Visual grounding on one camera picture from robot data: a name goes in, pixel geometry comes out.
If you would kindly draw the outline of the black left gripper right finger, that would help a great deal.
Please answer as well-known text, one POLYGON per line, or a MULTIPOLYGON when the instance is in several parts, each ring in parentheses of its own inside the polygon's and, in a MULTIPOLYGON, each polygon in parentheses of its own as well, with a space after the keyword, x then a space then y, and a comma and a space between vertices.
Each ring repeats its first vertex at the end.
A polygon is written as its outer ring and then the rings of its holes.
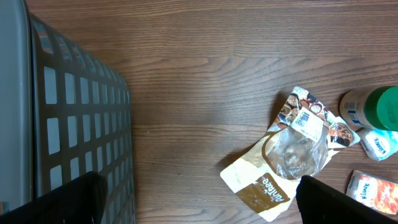
POLYGON ((296 189, 303 224, 397 224, 397 221, 305 175, 296 189))

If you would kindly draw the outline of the brown white snack bag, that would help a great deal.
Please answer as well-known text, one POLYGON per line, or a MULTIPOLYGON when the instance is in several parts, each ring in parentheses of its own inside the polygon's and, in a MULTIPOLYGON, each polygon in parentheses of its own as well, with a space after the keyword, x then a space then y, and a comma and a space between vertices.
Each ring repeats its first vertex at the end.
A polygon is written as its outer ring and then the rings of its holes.
POLYGON ((288 210, 305 175, 317 175, 360 140, 308 90, 296 86, 265 135, 221 171, 233 193, 267 222, 288 210))

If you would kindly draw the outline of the teal tissue pack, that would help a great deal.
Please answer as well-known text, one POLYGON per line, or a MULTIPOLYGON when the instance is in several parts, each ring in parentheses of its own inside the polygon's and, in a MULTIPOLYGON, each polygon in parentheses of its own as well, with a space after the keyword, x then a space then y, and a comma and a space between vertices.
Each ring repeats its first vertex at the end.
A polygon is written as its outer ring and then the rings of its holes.
POLYGON ((366 154, 375 161, 382 161, 397 152, 397 132, 380 129, 362 129, 357 132, 366 154))

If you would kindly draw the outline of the orange tissue pack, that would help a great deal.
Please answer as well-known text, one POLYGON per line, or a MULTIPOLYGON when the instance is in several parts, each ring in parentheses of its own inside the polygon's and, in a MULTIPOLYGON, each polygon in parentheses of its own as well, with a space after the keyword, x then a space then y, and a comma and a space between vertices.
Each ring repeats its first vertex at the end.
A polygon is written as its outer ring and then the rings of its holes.
POLYGON ((397 183, 354 170, 346 195, 378 212, 397 215, 397 183))

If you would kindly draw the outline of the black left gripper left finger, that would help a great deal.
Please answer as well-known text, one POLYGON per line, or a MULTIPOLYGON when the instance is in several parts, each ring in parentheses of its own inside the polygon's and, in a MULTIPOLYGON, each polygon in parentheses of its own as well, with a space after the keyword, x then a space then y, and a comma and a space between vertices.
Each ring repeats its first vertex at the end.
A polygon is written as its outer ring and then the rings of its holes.
POLYGON ((107 194, 106 178, 90 171, 1 215, 1 224, 100 223, 107 194))

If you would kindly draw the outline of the green lidded jar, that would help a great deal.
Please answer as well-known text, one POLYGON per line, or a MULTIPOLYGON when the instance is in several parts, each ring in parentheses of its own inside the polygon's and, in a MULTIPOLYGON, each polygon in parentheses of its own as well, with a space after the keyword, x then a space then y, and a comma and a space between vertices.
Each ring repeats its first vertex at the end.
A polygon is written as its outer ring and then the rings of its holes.
POLYGON ((397 131, 397 87, 371 86, 348 91, 340 101, 339 111, 350 125, 397 131))

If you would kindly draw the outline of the grey plastic basket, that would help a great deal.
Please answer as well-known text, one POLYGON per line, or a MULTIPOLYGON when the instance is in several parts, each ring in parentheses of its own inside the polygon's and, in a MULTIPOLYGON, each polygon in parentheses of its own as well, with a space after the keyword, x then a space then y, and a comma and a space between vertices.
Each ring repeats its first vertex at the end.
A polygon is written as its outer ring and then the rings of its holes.
POLYGON ((1 215, 93 171, 100 223, 135 223, 131 113, 118 72, 25 1, 1 2, 1 215))

